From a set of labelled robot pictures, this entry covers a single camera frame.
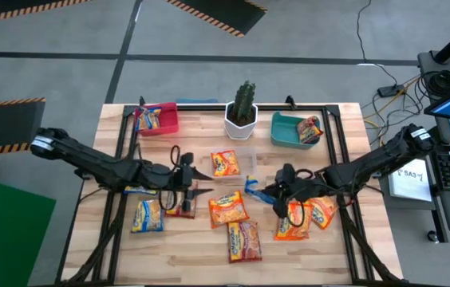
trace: gray floor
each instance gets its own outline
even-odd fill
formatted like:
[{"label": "gray floor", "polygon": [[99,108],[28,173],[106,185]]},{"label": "gray floor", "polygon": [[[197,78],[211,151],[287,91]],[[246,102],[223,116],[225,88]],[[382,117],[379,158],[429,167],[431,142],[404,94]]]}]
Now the gray floor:
[{"label": "gray floor", "polygon": [[[119,53],[134,2],[94,0],[0,21],[0,51]],[[239,39],[162,0],[144,0],[128,52],[361,58],[356,13],[367,0],[255,2],[270,11]],[[450,40],[450,1],[374,0],[362,17],[361,34],[371,59],[414,61],[417,53],[439,49]],[[104,60],[0,58],[0,100],[45,96],[48,100],[42,124],[65,128],[81,142],[92,144],[115,64]],[[400,82],[418,74],[416,67],[409,66],[388,66],[387,70]],[[367,104],[376,88],[392,83],[374,66],[126,61],[114,103],[137,102],[139,95],[147,101],[192,97],[224,102],[232,99],[238,84],[246,79],[257,83],[258,102],[280,102],[292,95],[301,102]],[[398,101],[390,110],[401,105]],[[372,112],[371,107],[364,110],[365,115]],[[410,121],[426,128],[434,125],[429,116]],[[402,125],[390,128],[386,138]],[[374,139],[375,131],[369,135]],[[57,200],[31,285],[48,284],[55,278],[81,186],[72,171],[67,164],[28,154],[0,155],[0,182]],[[388,212],[405,278],[450,285],[450,243],[434,245],[425,238],[432,229],[430,212],[391,207]]]}]

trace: red container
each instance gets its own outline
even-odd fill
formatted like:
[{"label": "red container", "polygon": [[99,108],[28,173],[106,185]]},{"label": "red container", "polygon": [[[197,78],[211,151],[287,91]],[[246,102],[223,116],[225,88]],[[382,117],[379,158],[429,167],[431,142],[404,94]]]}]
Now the red container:
[{"label": "red container", "polygon": [[[151,130],[138,131],[142,136],[158,136],[179,131],[179,120],[177,120],[177,104],[163,103],[163,104],[146,104],[145,108],[161,108],[158,115],[160,120],[160,127]],[[135,123],[138,124],[138,116],[140,116],[139,109],[135,110]]]}]

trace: cable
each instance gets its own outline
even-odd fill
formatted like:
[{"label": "cable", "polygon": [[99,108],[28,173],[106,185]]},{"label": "cable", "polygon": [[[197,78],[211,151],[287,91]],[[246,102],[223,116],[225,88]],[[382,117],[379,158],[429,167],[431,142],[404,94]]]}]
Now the cable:
[{"label": "cable", "polygon": [[370,4],[372,4],[372,0],[369,0],[367,5],[363,6],[360,9],[360,11],[358,11],[358,15],[357,15],[357,19],[356,19],[356,35],[358,37],[358,40],[360,40],[361,55],[363,56],[363,61],[365,63],[370,63],[370,64],[376,65],[377,67],[381,68],[389,77],[391,77],[393,79],[393,81],[395,82],[395,84],[393,86],[396,86],[397,79],[394,76],[392,76],[390,73],[388,73],[388,71],[382,65],[379,65],[372,61],[367,60],[367,57],[365,56],[365,49],[363,48],[363,40],[361,39],[361,36],[360,36],[360,16],[361,16],[361,12],[363,12],[363,10],[367,9],[370,6]]},{"label": "cable", "polygon": [[450,95],[450,71],[426,72],[421,78],[423,79],[421,84],[432,95],[438,97]]},{"label": "cable", "polygon": [[93,195],[93,194],[97,193],[98,191],[102,191],[102,190],[104,190],[104,189],[105,189],[104,187],[99,187],[99,188],[96,189],[95,191],[92,191],[91,193],[85,195],[84,197],[82,197],[82,198],[80,199],[80,201],[78,201],[78,204],[81,203],[81,202],[83,201],[83,199],[86,199],[86,198],[88,198],[90,195]]},{"label": "cable", "polygon": [[377,187],[370,186],[369,184],[366,184],[365,187],[368,187],[368,188],[370,188],[371,190],[380,192],[382,195],[385,195],[385,193],[384,193],[382,190],[380,190],[379,188],[377,188]]},{"label": "cable", "polygon": [[[370,124],[370,125],[372,125],[372,126],[374,126],[374,127],[381,128],[378,124],[376,124],[376,123],[374,123],[374,122],[372,122],[372,121],[370,121],[370,120],[363,120],[363,121],[364,121],[364,123]],[[378,135],[378,137],[376,138],[376,140],[379,140],[379,144],[380,144],[380,145],[385,145],[382,136],[380,137],[380,136]]]},{"label": "cable", "polygon": [[[174,159],[174,151],[177,151],[176,159]],[[170,150],[170,161],[172,162],[174,167],[169,172],[149,172],[153,173],[154,175],[171,175],[177,167],[180,167],[180,164],[178,164],[178,162],[180,161],[180,147],[178,145],[173,146]]]},{"label": "cable", "polygon": [[302,221],[298,225],[294,224],[294,222],[290,220],[290,214],[287,215],[287,221],[296,228],[303,226],[303,223],[305,223],[305,206],[303,205],[303,202],[299,202],[299,204],[302,206]]},{"label": "cable", "polygon": [[[388,133],[389,128],[390,128],[391,126],[393,126],[393,125],[395,125],[395,124],[400,124],[400,123],[402,123],[403,121],[405,121],[405,120],[407,120],[407,119],[409,119],[409,118],[411,118],[411,117],[413,117],[413,116],[420,115],[421,110],[424,108],[424,105],[423,105],[422,102],[421,102],[422,99],[423,99],[423,97],[421,97],[421,98],[416,97],[416,98],[418,99],[418,101],[416,101],[416,100],[413,99],[413,97],[410,96],[409,93],[408,93],[408,88],[409,88],[411,85],[413,85],[414,83],[419,83],[419,79],[421,79],[421,77],[418,77],[418,78],[415,78],[415,77],[414,77],[414,78],[411,80],[411,82],[405,86],[405,89],[402,91],[402,92],[404,92],[404,98],[403,98],[403,101],[402,101],[402,108],[399,108],[399,109],[396,109],[396,110],[394,110],[394,111],[391,111],[391,112],[386,116],[386,121],[383,119],[383,117],[382,117],[381,114],[379,113],[381,110],[378,111],[377,108],[376,108],[376,105],[373,103],[373,107],[374,107],[374,111],[375,111],[374,115],[379,116],[380,119],[383,121],[384,124],[383,124],[382,127],[379,127],[379,126],[376,127],[376,126],[374,126],[374,128],[366,128],[366,129],[378,129],[378,128],[379,128],[379,132],[377,133],[376,139],[373,140],[373,141],[371,141],[371,142],[370,142],[370,145],[374,144],[376,141],[380,140],[384,135],[386,135],[386,134]],[[406,107],[406,105],[405,105],[406,97],[408,97],[408,98],[413,102],[413,105]],[[387,103],[383,108],[386,108],[386,107],[388,106],[388,104],[391,104],[391,103],[392,103],[392,101],[390,101],[389,103]],[[416,106],[416,109],[417,109],[416,112],[413,112],[413,111],[411,111],[411,110],[408,109],[408,108],[412,108],[412,107],[415,107],[415,106]],[[394,114],[395,112],[409,112],[409,113],[411,113],[411,115],[405,117],[403,120],[401,120],[401,121],[399,121],[399,122],[397,122],[397,123],[395,123],[395,124],[390,124],[390,123],[389,123],[389,117],[390,117],[392,114]]]},{"label": "cable", "polygon": [[306,169],[306,168],[298,169],[296,171],[296,176],[298,176],[300,173],[303,173],[303,172],[309,174],[309,176],[305,177],[305,179],[311,179],[314,177],[314,173],[311,170]]},{"label": "cable", "polygon": [[[377,113],[382,112],[382,111],[383,111],[385,108],[387,108],[391,103],[393,103],[396,99],[398,99],[399,96],[401,96],[403,93],[405,93],[405,92],[408,90],[408,88],[409,88],[411,85],[413,85],[418,79],[420,79],[420,78],[413,79],[412,81],[410,81],[409,84],[407,84],[401,91],[399,91],[399,92],[397,93],[397,95],[395,95],[394,98],[391,99],[391,101],[389,101],[389,102],[388,102],[387,104],[385,104],[382,108],[380,108],[379,111],[377,111]],[[368,118],[370,118],[370,117],[373,117],[373,116],[375,116],[377,113],[374,113],[374,114],[368,115],[368,116],[364,116],[363,119],[365,120],[365,119],[368,119]]]},{"label": "cable", "polygon": [[172,201],[172,205],[170,206],[170,208],[167,208],[165,206],[163,206],[163,200],[161,200],[161,190],[158,190],[158,201],[160,202],[160,206],[162,210],[172,210],[174,209],[174,207],[176,207],[177,204],[177,191],[170,191],[172,193],[172,197],[174,198],[174,200]]},{"label": "cable", "polygon": [[[420,74],[415,75],[415,76],[409,78],[408,80],[406,80],[406,81],[405,81],[404,83],[402,83],[402,84],[403,84],[403,85],[406,85],[406,84],[408,84],[410,81],[412,81],[412,80],[414,80],[415,78],[418,78],[418,77],[420,77]],[[364,108],[370,106],[371,104],[372,104],[372,101],[369,102],[368,104],[362,105],[362,106],[360,107],[360,109],[364,109]]]}]

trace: desk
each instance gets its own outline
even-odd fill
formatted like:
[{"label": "desk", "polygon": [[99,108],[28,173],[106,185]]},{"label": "desk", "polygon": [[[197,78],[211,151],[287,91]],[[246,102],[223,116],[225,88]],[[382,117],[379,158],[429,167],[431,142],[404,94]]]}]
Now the desk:
[{"label": "desk", "polygon": [[[222,104],[206,104],[206,107],[223,107]],[[209,173],[209,153],[214,147],[255,146],[257,154],[257,177],[261,184],[271,183],[275,172],[284,163],[292,163],[296,169],[309,168],[316,171],[330,165],[327,138],[308,151],[275,147],[270,143],[271,111],[261,107],[276,107],[271,104],[259,105],[259,119],[252,137],[248,141],[229,140],[223,127],[222,111],[179,111],[179,132],[171,135],[138,138],[144,159],[171,166],[170,148],[181,146],[181,152],[195,153],[195,165],[202,172]],[[339,104],[345,141],[352,159],[370,151],[369,141],[361,117],[359,104]],[[114,155],[124,105],[106,104],[101,112],[93,147]],[[321,112],[283,111],[290,116],[319,116]],[[330,131],[337,160],[341,152],[337,140],[338,130],[334,118],[330,118]],[[126,132],[124,150],[128,150],[131,124]],[[370,184],[379,187],[378,181]],[[311,226],[310,239],[301,242],[277,242],[273,240],[277,217],[271,206],[244,196],[247,212],[252,220],[259,223],[259,237],[262,261],[229,264],[227,260],[227,229],[212,230],[209,221],[207,201],[210,197],[229,194],[243,189],[243,180],[219,180],[200,182],[199,187],[215,188],[201,195],[197,201],[196,218],[166,218],[165,231],[161,233],[132,234],[132,217],[139,195],[129,195],[125,207],[124,226],[121,232],[120,251],[116,272],[111,275],[115,284],[128,285],[224,285],[224,284],[343,284],[351,282],[345,239],[340,216],[336,214],[327,230]],[[97,189],[94,182],[87,182],[81,196]],[[118,206],[115,195],[113,212]],[[68,253],[63,263],[62,279],[73,276],[98,242],[105,201],[105,191],[88,197],[77,208],[77,214],[69,243]],[[395,244],[390,230],[382,195],[376,191],[360,192],[358,201],[365,224],[369,244],[379,258],[398,277],[401,277]],[[365,276],[361,252],[353,244],[360,278]],[[104,255],[101,277],[109,270],[110,250]]]}]

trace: striped warning tape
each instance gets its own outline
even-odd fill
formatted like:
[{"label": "striped warning tape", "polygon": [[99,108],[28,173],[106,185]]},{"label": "striped warning tape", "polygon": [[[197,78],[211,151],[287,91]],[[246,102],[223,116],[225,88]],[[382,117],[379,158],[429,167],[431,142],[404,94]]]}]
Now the striped warning tape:
[{"label": "striped warning tape", "polygon": [[[235,29],[233,27],[230,27],[229,25],[227,25],[227,24],[225,24],[225,23],[223,23],[223,22],[221,22],[219,20],[214,19],[213,17],[211,17],[211,16],[209,16],[207,14],[204,14],[204,13],[198,11],[197,9],[192,8],[192,7],[182,3],[181,1],[178,1],[178,0],[165,0],[165,1],[170,3],[170,4],[172,4],[173,6],[176,6],[176,7],[180,8],[183,11],[186,11],[186,12],[190,13],[193,16],[196,16],[196,17],[206,21],[209,24],[212,24],[212,25],[214,25],[214,26],[216,26],[216,27],[218,27],[218,28],[220,28],[220,29],[222,29],[224,31],[227,31],[228,33],[231,33],[232,35],[234,35],[236,37],[244,37],[244,34],[241,33],[239,30],[237,30],[237,29]],[[262,8],[261,6],[259,6],[257,4],[254,4],[254,3],[251,3],[251,2],[248,2],[248,3],[253,4],[253,5],[257,6],[258,8],[261,8],[262,10],[266,11],[265,8]]]},{"label": "striped warning tape", "polygon": [[8,12],[1,12],[0,20],[16,17],[19,15],[26,15],[26,14],[42,12],[42,11],[60,8],[60,7],[64,7],[64,6],[71,6],[71,5],[79,4],[79,3],[83,3],[83,2],[90,2],[90,1],[92,1],[92,0],[61,0],[61,1],[54,1],[52,3],[48,3],[45,5],[22,8],[22,9],[8,11]]},{"label": "striped warning tape", "polygon": [[15,143],[0,146],[0,154],[16,151],[29,151],[29,150],[30,150],[30,143]]},{"label": "striped warning tape", "polygon": [[28,104],[28,103],[37,103],[37,102],[46,102],[46,98],[32,98],[32,99],[22,99],[22,100],[6,100],[1,101],[0,106],[10,105],[10,104]]},{"label": "striped warning tape", "polygon": [[253,3],[253,2],[248,1],[248,0],[243,0],[243,1],[246,2],[246,3],[248,3],[248,4],[251,4],[251,5],[255,6],[255,7],[257,7],[257,8],[259,8],[260,10],[262,10],[262,11],[264,11],[264,12],[267,12],[267,9],[264,8],[264,7],[262,7],[262,6],[260,6],[259,4]]}]

